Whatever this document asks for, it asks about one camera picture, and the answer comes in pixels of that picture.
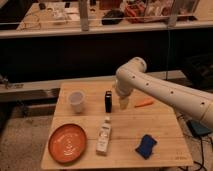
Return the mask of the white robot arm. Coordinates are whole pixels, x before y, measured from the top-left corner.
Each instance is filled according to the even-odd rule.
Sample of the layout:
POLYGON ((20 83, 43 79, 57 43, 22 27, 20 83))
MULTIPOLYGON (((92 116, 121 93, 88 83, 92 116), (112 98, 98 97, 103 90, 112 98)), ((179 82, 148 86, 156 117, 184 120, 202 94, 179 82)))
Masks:
POLYGON ((116 70, 115 91, 124 99, 140 90, 213 130, 213 94, 146 74, 143 58, 134 57, 116 70))

